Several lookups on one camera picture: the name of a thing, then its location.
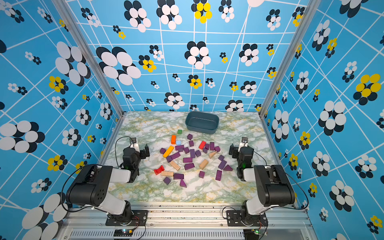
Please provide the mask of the teal storage bin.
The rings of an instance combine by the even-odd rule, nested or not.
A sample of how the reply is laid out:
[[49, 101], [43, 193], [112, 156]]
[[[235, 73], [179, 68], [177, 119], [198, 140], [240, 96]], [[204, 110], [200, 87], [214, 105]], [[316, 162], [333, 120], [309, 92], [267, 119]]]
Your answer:
[[190, 131], [213, 135], [218, 129], [220, 119], [215, 114], [206, 112], [189, 112], [185, 119], [187, 129]]

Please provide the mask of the natural wood wedge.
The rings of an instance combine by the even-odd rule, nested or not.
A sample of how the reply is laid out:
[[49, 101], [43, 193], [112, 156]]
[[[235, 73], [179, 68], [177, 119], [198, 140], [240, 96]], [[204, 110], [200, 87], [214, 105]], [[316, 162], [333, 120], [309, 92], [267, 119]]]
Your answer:
[[217, 154], [217, 152], [216, 152], [216, 151], [215, 151], [215, 152], [212, 152], [212, 153], [210, 153], [210, 154], [209, 154], [209, 158], [210, 158], [210, 159], [212, 159], [212, 158], [213, 158], [213, 157], [214, 157], [216, 154]]

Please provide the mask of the red brick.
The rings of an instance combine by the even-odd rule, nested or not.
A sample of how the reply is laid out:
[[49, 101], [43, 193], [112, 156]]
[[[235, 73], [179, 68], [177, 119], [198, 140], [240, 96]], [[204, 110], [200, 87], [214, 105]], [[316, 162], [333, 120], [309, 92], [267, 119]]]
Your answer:
[[200, 150], [203, 150], [206, 146], [206, 142], [205, 141], [202, 141], [201, 144], [199, 145], [199, 149]]

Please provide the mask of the orange brick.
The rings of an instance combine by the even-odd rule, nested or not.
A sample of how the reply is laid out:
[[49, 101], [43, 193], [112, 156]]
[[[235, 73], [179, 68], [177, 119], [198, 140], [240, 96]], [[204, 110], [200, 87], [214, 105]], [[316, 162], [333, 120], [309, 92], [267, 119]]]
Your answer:
[[176, 135], [172, 135], [172, 137], [171, 137], [171, 144], [172, 145], [176, 144], [176, 139], [177, 139], [177, 136]]

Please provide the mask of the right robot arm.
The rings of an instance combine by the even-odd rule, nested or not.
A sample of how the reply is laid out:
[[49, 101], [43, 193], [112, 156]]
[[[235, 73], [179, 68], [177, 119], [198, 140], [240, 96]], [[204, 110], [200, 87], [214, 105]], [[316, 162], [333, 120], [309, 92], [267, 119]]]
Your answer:
[[253, 165], [254, 148], [242, 143], [230, 145], [229, 155], [237, 160], [237, 176], [242, 182], [256, 183], [257, 195], [243, 203], [240, 210], [241, 221], [245, 226], [261, 224], [267, 226], [265, 212], [272, 208], [282, 208], [295, 202], [295, 192], [280, 165]]

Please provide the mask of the red arch block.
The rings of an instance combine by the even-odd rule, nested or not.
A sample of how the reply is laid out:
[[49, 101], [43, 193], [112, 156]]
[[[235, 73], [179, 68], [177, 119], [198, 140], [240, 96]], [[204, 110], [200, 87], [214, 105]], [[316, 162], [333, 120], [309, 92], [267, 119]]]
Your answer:
[[159, 175], [159, 174], [161, 174], [164, 170], [165, 170], [164, 166], [160, 166], [159, 168], [154, 169], [154, 173], [155, 173], [156, 175]]

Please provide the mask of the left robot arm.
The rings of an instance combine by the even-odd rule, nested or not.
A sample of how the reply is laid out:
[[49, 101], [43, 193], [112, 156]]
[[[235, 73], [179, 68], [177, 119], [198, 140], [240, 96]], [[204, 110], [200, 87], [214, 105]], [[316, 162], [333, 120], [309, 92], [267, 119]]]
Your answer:
[[150, 156], [150, 149], [127, 147], [123, 150], [123, 167], [87, 165], [77, 175], [66, 193], [68, 203], [93, 207], [107, 213], [107, 226], [144, 226], [148, 211], [133, 211], [131, 203], [109, 193], [112, 183], [131, 184], [140, 175], [141, 160]]

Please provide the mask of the natural wood brick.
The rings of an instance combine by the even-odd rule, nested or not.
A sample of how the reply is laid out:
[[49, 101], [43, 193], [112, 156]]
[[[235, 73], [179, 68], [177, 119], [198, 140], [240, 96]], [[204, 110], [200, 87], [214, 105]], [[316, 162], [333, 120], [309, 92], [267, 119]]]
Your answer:
[[166, 177], [173, 177], [174, 176], [174, 172], [163, 171], [163, 172], [161, 172], [161, 175], [162, 176], [166, 176]]
[[171, 161], [170, 162], [170, 165], [176, 170], [176, 171], [179, 171], [180, 170], [180, 166], [178, 164], [176, 164], [174, 161]]
[[206, 159], [204, 159], [204, 160], [200, 163], [199, 168], [200, 168], [201, 170], [203, 170], [203, 169], [208, 165], [208, 163], [209, 163], [209, 161], [206, 160]]

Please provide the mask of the purple triangle block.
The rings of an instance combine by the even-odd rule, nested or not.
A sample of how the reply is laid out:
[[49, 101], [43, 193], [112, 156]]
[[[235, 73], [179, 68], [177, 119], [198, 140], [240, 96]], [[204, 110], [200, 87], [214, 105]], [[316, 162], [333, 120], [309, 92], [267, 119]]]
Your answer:
[[231, 171], [233, 171], [233, 168], [231, 166], [229, 166], [229, 165], [226, 165], [223, 170], [231, 172]]
[[183, 187], [183, 188], [187, 188], [187, 185], [186, 185], [184, 180], [180, 181], [180, 186]]

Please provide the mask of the yellow brick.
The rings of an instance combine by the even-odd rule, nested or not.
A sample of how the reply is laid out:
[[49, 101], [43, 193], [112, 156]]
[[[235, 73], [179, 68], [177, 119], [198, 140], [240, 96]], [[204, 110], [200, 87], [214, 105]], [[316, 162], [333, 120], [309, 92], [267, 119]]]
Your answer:
[[169, 146], [169, 148], [163, 154], [163, 157], [167, 158], [172, 153], [173, 150], [174, 150], [174, 146]]

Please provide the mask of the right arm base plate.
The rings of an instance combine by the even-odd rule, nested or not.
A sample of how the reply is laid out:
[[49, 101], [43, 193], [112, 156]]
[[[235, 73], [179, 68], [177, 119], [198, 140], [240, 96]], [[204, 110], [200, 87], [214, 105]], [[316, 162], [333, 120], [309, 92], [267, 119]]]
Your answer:
[[225, 218], [229, 227], [267, 227], [268, 219], [265, 214], [249, 215], [246, 212], [228, 210]]

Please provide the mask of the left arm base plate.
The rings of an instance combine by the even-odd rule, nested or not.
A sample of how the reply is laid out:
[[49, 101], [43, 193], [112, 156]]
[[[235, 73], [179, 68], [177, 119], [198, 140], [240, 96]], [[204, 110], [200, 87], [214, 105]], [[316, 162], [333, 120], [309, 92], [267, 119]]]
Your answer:
[[148, 218], [149, 211], [133, 210], [122, 215], [107, 215], [106, 226], [113, 227], [138, 227], [144, 226]]

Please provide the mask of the aluminium rail frame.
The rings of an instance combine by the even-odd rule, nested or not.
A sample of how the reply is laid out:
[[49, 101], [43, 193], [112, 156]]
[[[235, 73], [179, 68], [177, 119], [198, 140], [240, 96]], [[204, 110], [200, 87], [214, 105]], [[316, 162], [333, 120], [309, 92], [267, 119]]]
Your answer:
[[139, 220], [121, 225], [95, 210], [70, 213], [58, 240], [317, 240], [305, 211], [274, 209], [253, 225], [240, 207], [202, 203], [137, 203]]

